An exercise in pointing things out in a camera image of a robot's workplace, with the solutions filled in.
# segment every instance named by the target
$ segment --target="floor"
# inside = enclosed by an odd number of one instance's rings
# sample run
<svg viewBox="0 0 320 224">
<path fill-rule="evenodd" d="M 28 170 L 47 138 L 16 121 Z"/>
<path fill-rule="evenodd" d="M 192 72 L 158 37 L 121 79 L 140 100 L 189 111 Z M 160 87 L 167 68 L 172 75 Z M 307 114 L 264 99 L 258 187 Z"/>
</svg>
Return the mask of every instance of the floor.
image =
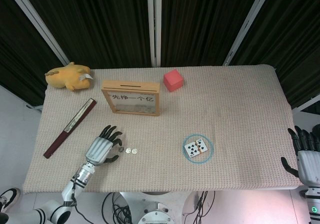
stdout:
<svg viewBox="0 0 320 224">
<path fill-rule="evenodd" d="M 32 158 L 37 128 L 41 114 L 26 108 L 26 104 L 7 92 L 0 86 L 0 191 L 12 186 L 22 188 Z M 308 115 L 299 114 L 294 122 L 309 129 Z M 319 117 L 313 122 L 320 123 Z M 299 196 L 299 187 L 295 190 L 263 190 L 263 191 L 219 191 L 212 210 L 202 219 L 204 224 L 308 224 L 309 214 L 307 204 Z M 209 192 L 205 210 L 211 204 L 213 192 Z M 185 214 L 195 208 L 193 192 L 185 202 L 182 223 Z M 101 205 L 106 194 L 83 193 L 78 198 L 78 209 L 93 223 L 103 223 Z M 41 207 L 46 201 L 55 199 L 61 202 L 60 193 L 33 193 L 21 196 L 18 203 L 9 212 L 28 212 Z M 111 205 L 104 207 L 107 220 L 110 223 Z M 194 215 L 189 215 L 186 224 L 193 223 Z M 68 224 L 86 223 L 76 212 L 71 213 Z"/>
</svg>

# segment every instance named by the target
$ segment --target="wooden picture frame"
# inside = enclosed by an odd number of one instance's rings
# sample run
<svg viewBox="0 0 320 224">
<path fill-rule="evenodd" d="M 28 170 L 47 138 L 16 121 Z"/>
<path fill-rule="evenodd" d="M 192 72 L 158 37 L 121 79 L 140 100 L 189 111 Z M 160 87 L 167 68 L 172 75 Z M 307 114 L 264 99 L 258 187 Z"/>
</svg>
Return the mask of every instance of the wooden picture frame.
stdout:
<svg viewBox="0 0 320 224">
<path fill-rule="evenodd" d="M 105 80 L 101 91 L 114 113 L 160 115 L 160 83 Z"/>
</svg>

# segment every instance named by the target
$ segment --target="red cube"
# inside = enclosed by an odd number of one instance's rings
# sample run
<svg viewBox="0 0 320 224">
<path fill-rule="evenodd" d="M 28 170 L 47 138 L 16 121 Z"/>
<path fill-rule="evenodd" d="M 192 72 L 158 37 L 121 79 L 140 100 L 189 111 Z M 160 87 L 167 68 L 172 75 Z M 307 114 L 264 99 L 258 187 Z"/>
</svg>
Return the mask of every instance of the red cube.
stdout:
<svg viewBox="0 0 320 224">
<path fill-rule="evenodd" d="M 176 69 L 166 73 L 163 78 L 163 83 L 170 92 L 173 92 L 184 85 L 184 79 Z"/>
</svg>

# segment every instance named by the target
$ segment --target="black curtain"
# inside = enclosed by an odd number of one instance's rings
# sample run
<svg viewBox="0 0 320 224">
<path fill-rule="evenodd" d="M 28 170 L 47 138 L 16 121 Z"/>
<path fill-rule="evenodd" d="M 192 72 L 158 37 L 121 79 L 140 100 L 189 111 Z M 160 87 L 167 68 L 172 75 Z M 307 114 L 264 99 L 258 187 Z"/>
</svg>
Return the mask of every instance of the black curtain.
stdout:
<svg viewBox="0 0 320 224">
<path fill-rule="evenodd" d="M 320 93 L 320 0 L 266 0 L 231 65 L 262 63 L 292 108 Z"/>
<path fill-rule="evenodd" d="M 42 105 L 45 73 L 62 64 L 14 0 L 0 0 L 0 7 L 0 85 Z"/>
<path fill-rule="evenodd" d="M 70 61 L 150 67 L 147 0 L 30 0 Z"/>
<path fill-rule="evenodd" d="M 161 67 L 222 65 L 254 0 L 162 0 Z"/>
</svg>

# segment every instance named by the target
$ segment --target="plush toy tag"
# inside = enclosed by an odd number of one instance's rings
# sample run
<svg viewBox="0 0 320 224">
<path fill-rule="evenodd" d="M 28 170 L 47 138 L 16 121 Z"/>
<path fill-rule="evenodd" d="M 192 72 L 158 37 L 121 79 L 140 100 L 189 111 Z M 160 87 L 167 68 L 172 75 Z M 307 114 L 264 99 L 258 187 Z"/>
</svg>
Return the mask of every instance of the plush toy tag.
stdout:
<svg viewBox="0 0 320 224">
<path fill-rule="evenodd" d="M 83 74 L 83 75 L 81 75 L 81 76 L 79 77 L 79 80 L 82 81 L 82 80 L 84 80 L 85 78 L 93 79 L 93 78 L 90 76 L 90 74 L 85 73 L 85 74 Z"/>
</svg>

